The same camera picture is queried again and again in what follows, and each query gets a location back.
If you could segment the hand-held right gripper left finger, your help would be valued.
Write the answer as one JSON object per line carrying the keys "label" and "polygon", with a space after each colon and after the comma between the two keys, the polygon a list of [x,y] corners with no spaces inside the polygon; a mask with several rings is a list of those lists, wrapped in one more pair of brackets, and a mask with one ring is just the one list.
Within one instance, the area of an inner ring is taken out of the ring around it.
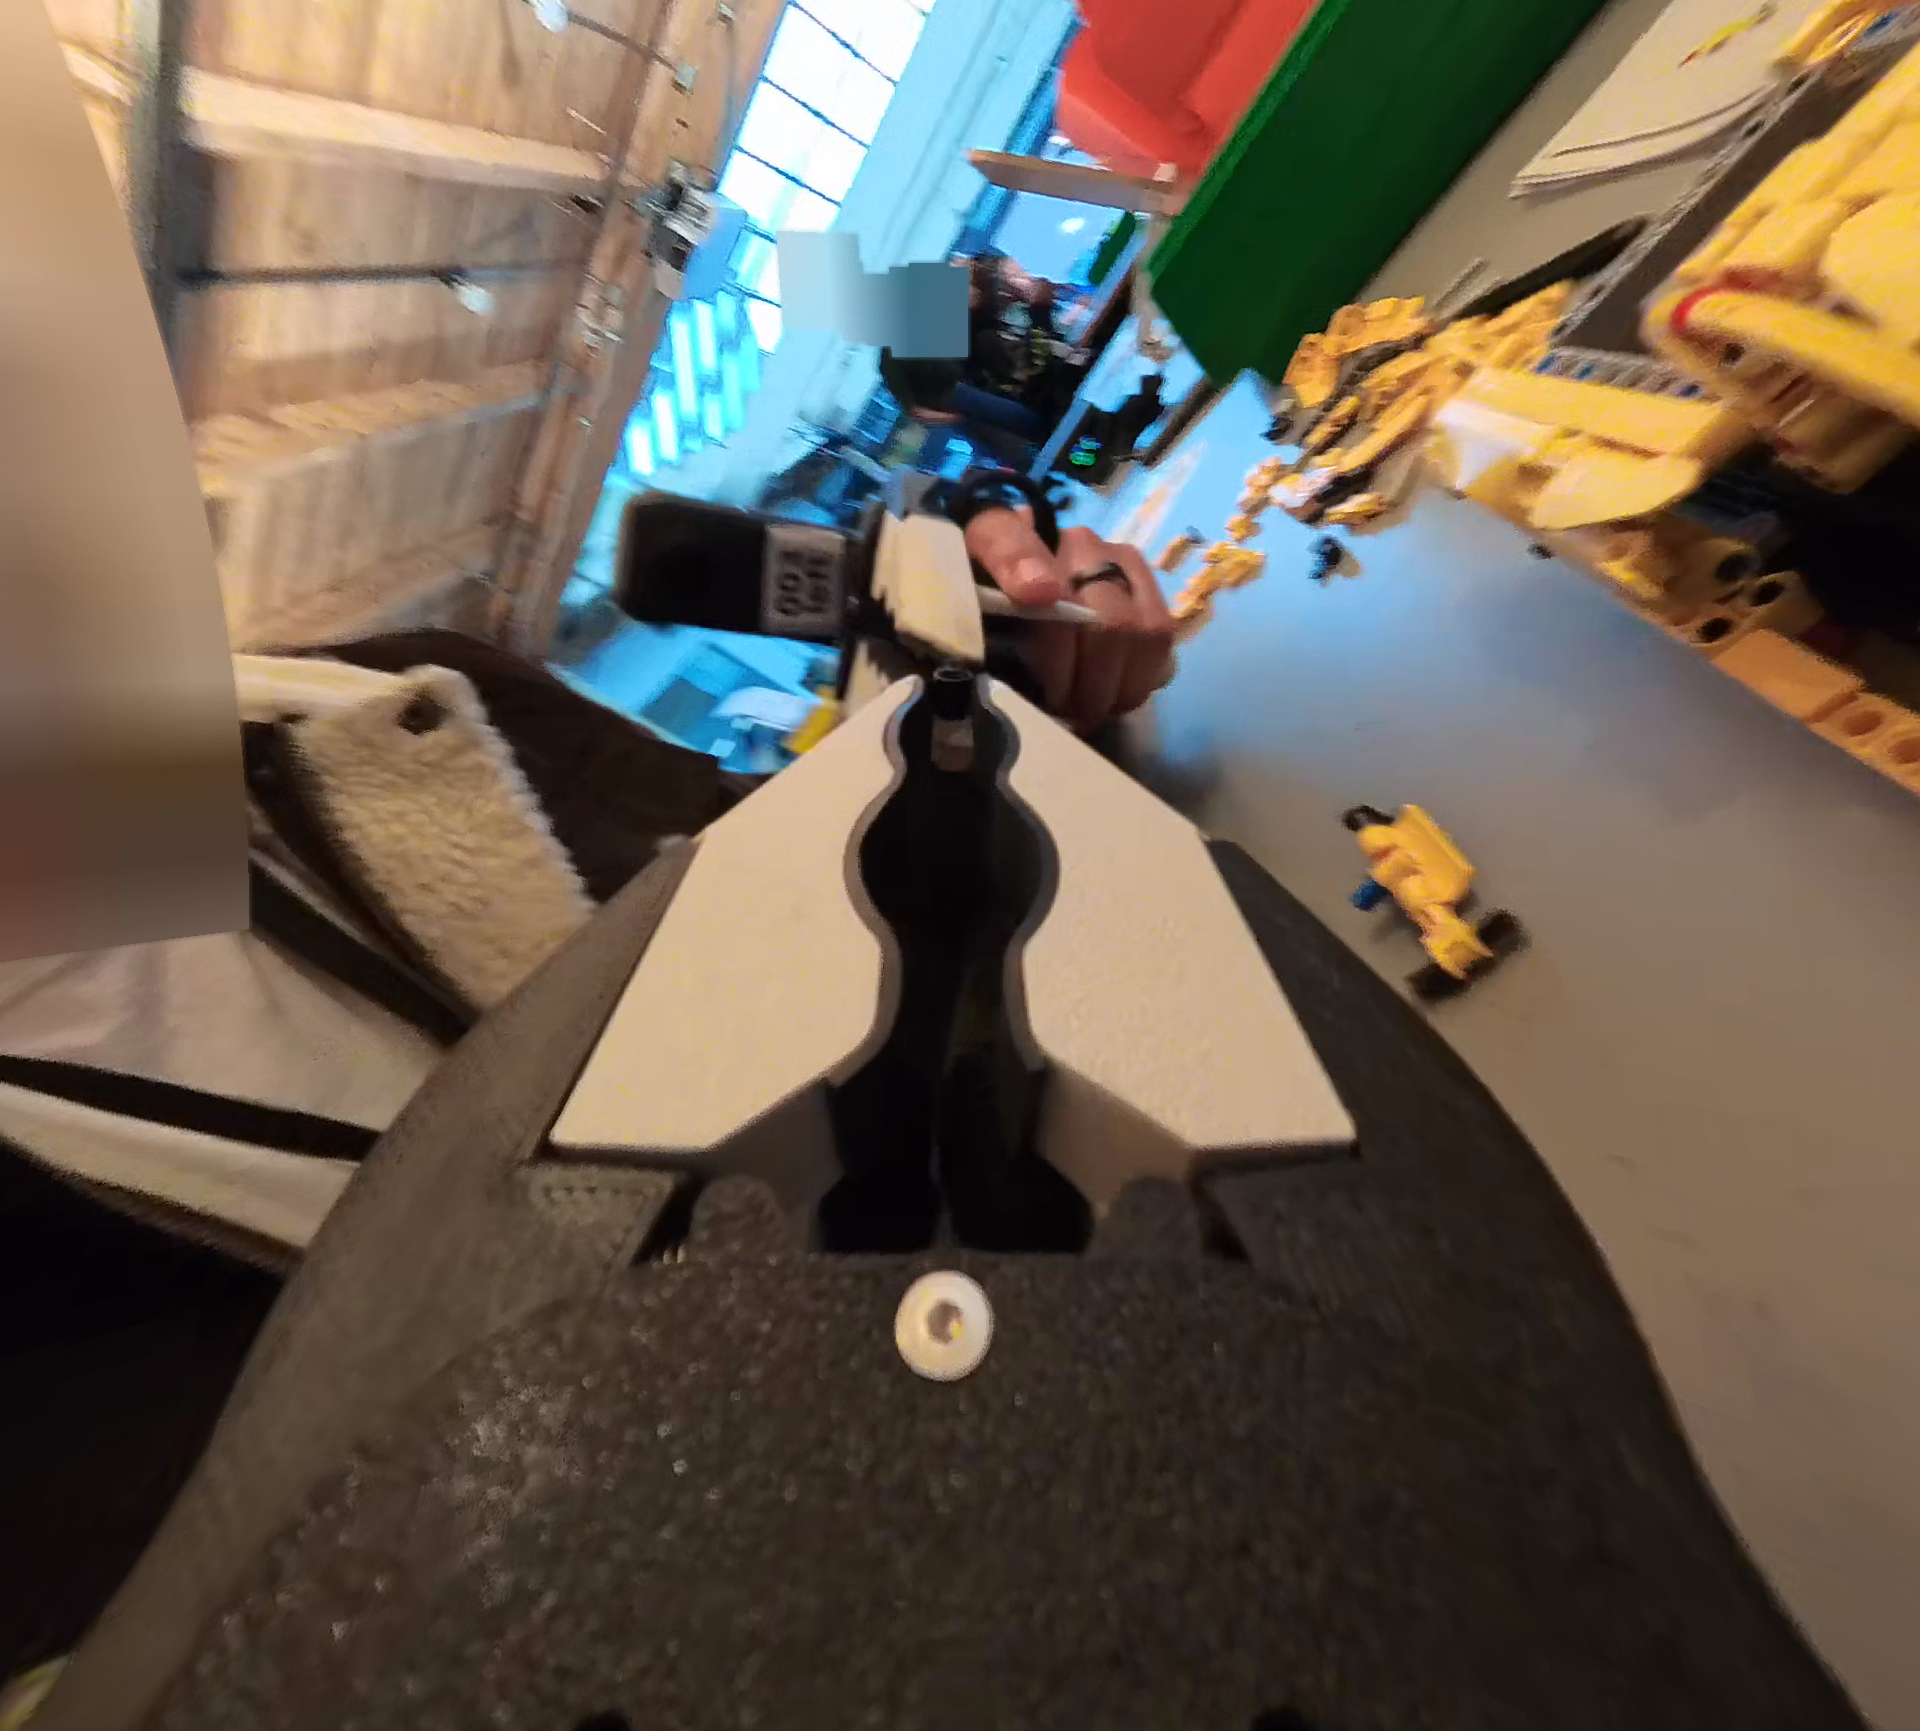
{"label": "hand-held right gripper left finger", "polygon": [[900,940],[860,850],[905,780],[894,683],[692,843],[549,1148],[761,1179],[810,1209],[841,1179],[831,1098],[884,1045]]}

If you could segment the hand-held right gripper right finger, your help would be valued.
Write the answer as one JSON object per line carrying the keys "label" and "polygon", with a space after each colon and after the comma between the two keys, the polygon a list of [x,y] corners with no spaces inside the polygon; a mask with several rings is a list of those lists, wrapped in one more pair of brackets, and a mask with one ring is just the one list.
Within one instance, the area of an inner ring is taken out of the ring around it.
{"label": "hand-held right gripper right finger", "polygon": [[1353,1152],[1356,1119],[1202,830],[1014,687],[984,700],[1011,747],[1000,790],[1039,837],[1009,952],[1036,1152],[1096,1215],[1140,1182]]}

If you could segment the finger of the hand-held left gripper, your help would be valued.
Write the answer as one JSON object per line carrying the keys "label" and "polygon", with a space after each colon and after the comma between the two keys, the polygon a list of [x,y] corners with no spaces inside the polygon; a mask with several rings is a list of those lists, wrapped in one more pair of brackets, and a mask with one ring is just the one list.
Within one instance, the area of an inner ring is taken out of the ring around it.
{"label": "finger of the hand-held left gripper", "polygon": [[901,647],[968,669],[984,666],[984,610],[958,524],[884,511],[873,541],[873,601]]}

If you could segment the small yellow black brick assembly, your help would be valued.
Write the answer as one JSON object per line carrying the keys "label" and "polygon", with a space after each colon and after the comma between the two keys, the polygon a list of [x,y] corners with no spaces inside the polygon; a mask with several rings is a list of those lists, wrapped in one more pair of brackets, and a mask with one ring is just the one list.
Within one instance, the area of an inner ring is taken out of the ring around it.
{"label": "small yellow black brick assembly", "polygon": [[1419,1005],[1462,996],[1522,950],[1525,929],[1512,910],[1473,916],[1476,866],[1429,810],[1409,803],[1389,812],[1359,803],[1339,822],[1365,863],[1352,895],[1353,910],[1395,903],[1419,937],[1426,959],[1406,978]]}

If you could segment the pile of yellow brick pieces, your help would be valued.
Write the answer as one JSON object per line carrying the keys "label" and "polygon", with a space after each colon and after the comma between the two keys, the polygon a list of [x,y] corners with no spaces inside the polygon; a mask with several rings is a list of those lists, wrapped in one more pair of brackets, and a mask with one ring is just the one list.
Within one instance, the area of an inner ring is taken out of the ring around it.
{"label": "pile of yellow brick pieces", "polygon": [[1237,510],[1205,538],[1182,533],[1159,553],[1177,580],[1170,617],[1193,634],[1215,601],[1257,580],[1262,521],[1353,528],[1391,514],[1389,465],[1415,451],[1441,410],[1482,368],[1532,361],[1566,298],[1552,285],[1505,308],[1448,315],[1429,299],[1368,299],[1338,308],[1286,365],[1267,454],[1242,478]]}

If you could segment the yellow brick car model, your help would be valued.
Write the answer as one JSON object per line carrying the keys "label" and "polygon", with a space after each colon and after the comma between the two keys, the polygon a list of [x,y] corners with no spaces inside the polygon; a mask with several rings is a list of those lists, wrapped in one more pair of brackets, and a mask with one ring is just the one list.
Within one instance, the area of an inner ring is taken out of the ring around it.
{"label": "yellow brick car model", "polygon": [[1486,368],[1438,483],[1917,792],[1917,0],[1823,0],[1618,375]]}

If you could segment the grey desk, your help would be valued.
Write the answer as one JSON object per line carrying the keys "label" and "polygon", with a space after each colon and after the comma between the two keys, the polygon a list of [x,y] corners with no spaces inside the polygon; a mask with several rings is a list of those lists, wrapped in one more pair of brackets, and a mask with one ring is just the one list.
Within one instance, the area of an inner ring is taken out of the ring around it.
{"label": "grey desk", "polygon": [[1143,772],[1395,986],[1339,812],[1418,802],[1525,950],[1438,1025],[1605,1249],[1724,1504],[1917,1726],[1917,799],[1448,493],[1262,576]]}

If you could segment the person's left hand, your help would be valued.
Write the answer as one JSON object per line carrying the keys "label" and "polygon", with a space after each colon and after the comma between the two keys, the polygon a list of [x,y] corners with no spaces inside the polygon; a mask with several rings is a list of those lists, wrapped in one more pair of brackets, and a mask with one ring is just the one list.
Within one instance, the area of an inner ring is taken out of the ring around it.
{"label": "person's left hand", "polygon": [[1081,734],[1137,716],[1177,674],[1177,627],[1144,556],[1071,524],[1049,544],[1026,510],[984,510],[968,553],[1016,607],[1034,697]]}

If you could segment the fleece-lined jacket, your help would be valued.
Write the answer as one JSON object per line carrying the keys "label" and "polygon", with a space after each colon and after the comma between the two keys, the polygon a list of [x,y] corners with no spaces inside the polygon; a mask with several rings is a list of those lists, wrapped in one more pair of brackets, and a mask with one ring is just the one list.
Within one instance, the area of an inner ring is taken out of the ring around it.
{"label": "fleece-lined jacket", "polygon": [[443,1053],[758,774],[453,631],[233,666],[250,919],[3,962],[3,1171],[297,1252]]}

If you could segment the skylight window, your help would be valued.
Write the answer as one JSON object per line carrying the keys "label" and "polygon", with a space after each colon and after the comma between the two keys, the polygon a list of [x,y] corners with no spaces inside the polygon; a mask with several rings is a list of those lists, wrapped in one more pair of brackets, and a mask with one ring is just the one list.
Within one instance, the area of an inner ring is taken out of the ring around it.
{"label": "skylight window", "polygon": [[720,179],[741,212],[720,285],[665,321],[612,487],[635,488],[725,450],[785,331],[775,241],[825,232],[890,112],[936,0],[790,0]]}

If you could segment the green plastic bin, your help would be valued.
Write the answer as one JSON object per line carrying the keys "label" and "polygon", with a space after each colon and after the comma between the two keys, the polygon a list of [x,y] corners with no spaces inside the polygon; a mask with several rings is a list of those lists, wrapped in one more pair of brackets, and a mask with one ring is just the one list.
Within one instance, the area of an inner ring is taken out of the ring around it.
{"label": "green plastic bin", "polygon": [[1149,257],[1216,385],[1279,382],[1609,0],[1320,0]]}

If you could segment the open instruction booklet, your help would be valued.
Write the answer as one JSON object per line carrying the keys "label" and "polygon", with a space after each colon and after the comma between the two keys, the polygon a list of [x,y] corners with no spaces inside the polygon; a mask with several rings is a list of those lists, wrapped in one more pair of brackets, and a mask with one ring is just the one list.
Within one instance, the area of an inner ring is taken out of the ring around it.
{"label": "open instruction booklet", "polygon": [[1628,176],[1732,138],[1785,82],[1821,0],[1672,0],[1597,91],[1514,174],[1512,198]]}

